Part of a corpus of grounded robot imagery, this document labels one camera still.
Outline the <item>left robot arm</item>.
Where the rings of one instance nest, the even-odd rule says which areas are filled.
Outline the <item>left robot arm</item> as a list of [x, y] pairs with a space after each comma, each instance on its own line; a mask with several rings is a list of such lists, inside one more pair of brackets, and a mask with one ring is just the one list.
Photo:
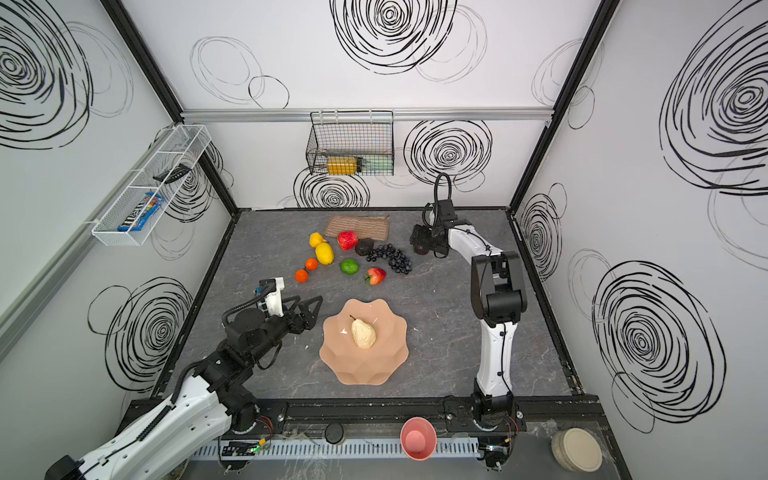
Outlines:
[[224, 340], [184, 368], [166, 399], [83, 457], [63, 456], [48, 468], [46, 478], [160, 479], [233, 422], [255, 424], [257, 401], [245, 381], [264, 369], [262, 358], [277, 354], [285, 336], [316, 325], [322, 302], [320, 296], [292, 296], [274, 303], [262, 292], [226, 310]]

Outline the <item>large yellow lemon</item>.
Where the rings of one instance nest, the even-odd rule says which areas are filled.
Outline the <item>large yellow lemon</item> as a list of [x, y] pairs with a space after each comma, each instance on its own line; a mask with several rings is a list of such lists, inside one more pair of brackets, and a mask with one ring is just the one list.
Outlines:
[[327, 242], [321, 242], [315, 247], [315, 256], [322, 265], [331, 265], [335, 260], [332, 246]]

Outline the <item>cream fake pear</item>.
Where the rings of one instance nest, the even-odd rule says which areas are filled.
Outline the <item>cream fake pear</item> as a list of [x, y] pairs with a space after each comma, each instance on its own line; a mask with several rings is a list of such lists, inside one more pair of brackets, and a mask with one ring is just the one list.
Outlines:
[[360, 349], [370, 349], [377, 341], [374, 326], [358, 318], [352, 320], [351, 335], [355, 345]]

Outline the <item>pink wavy fruit bowl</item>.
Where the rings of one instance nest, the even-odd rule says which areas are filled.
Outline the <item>pink wavy fruit bowl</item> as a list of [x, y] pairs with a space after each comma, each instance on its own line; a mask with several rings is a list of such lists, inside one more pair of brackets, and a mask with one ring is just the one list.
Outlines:
[[382, 385], [409, 356], [407, 331], [385, 300], [352, 299], [325, 320], [319, 356], [344, 385]]

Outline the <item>red fake bell pepper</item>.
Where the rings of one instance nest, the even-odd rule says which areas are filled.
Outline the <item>red fake bell pepper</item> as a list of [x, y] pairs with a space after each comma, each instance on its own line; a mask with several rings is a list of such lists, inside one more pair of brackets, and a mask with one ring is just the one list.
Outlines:
[[353, 250], [359, 242], [359, 238], [354, 231], [343, 231], [337, 236], [337, 243], [343, 251]]

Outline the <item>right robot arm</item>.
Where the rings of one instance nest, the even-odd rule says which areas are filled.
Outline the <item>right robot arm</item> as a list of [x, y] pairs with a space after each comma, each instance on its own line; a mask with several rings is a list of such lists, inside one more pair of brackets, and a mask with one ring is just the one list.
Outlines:
[[488, 424], [515, 410], [511, 363], [514, 336], [527, 310], [523, 262], [503, 251], [471, 224], [416, 225], [410, 244], [418, 254], [458, 252], [470, 265], [470, 303], [481, 322], [481, 354], [472, 394], [473, 416]]

